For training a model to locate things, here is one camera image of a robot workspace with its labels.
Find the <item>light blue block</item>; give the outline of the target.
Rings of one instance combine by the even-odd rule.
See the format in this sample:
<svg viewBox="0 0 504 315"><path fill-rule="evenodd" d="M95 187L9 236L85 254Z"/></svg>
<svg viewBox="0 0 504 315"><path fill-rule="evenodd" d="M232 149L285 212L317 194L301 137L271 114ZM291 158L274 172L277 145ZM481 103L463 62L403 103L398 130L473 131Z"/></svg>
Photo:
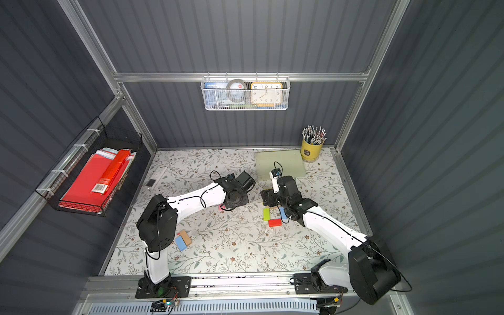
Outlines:
<svg viewBox="0 0 504 315"><path fill-rule="evenodd" d="M282 220L287 220L287 216L286 216L286 213L284 211L284 208L280 207L279 210L280 210L280 216L281 216Z"/></svg>

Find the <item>green block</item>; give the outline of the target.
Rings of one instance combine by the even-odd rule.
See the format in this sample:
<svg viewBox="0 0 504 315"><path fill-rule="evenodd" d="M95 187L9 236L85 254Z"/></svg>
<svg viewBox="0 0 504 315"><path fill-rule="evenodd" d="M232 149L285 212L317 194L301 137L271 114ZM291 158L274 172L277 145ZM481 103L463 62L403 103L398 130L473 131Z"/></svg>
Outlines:
<svg viewBox="0 0 504 315"><path fill-rule="evenodd" d="M266 221L266 222L269 221L270 220L270 209L269 208L264 208L262 210L262 212L263 212L263 215L262 215L263 220Z"/></svg>

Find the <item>red block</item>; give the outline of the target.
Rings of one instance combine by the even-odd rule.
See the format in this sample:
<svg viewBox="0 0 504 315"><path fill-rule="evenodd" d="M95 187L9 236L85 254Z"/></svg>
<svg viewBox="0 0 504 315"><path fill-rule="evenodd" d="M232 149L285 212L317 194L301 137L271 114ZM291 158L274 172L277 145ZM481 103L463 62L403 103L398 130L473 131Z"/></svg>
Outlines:
<svg viewBox="0 0 504 315"><path fill-rule="evenodd" d="M270 219L268 221L268 225L270 228L280 227L280 226L282 226L282 224L283 224L282 219Z"/></svg>

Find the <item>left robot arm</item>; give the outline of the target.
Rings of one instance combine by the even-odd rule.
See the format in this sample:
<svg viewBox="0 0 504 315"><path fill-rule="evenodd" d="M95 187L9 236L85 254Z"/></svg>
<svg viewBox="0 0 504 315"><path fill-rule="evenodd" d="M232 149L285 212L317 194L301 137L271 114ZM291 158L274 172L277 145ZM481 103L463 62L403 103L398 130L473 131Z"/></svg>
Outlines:
<svg viewBox="0 0 504 315"><path fill-rule="evenodd" d="M249 203L255 180L247 172L215 179L211 184L181 196L155 195L136 223L145 245L146 278L157 285L170 276L167 248L177 234L177 225L190 215L218 206L232 211Z"/></svg>

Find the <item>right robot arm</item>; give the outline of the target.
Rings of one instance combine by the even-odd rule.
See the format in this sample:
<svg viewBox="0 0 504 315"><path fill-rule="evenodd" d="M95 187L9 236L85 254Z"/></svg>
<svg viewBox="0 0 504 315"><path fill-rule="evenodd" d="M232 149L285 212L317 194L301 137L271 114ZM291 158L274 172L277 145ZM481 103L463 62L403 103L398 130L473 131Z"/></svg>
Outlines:
<svg viewBox="0 0 504 315"><path fill-rule="evenodd" d="M302 197L295 179L283 176L280 169L273 169L270 179L272 188L261 192L263 203L282 207L289 222L318 233L344 256L342 263L324 259L311 268L307 281L295 276L294 284L317 292L352 289L362 301L373 305L401 281L384 241L349 228L318 203Z"/></svg>

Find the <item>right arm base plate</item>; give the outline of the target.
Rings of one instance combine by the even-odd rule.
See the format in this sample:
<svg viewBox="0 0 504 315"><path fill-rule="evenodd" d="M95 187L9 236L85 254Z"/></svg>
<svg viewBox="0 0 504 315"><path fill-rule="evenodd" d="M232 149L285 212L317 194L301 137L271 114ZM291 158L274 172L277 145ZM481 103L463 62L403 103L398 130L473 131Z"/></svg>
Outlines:
<svg viewBox="0 0 504 315"><path fill-rule="evenodd" d="M290 284L295 287L295 292L298 295L329 293L341 295L348 292L346 287L327 285L319 276L311 273L294 274L290 278Z"/></svg>

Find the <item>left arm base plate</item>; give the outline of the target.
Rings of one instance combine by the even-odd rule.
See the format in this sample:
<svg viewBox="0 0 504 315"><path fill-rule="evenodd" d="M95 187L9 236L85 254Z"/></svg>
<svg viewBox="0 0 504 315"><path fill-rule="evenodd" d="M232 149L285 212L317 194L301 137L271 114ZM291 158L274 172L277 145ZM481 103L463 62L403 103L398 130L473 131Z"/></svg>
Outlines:
<svg viewBox="0 0 504 315"><path fill-rule="evenodd" d="M189 276L169 276L158 284L154 284L147 276L138 281L136 299L168 299L188 297L191 287Z"/></svg>

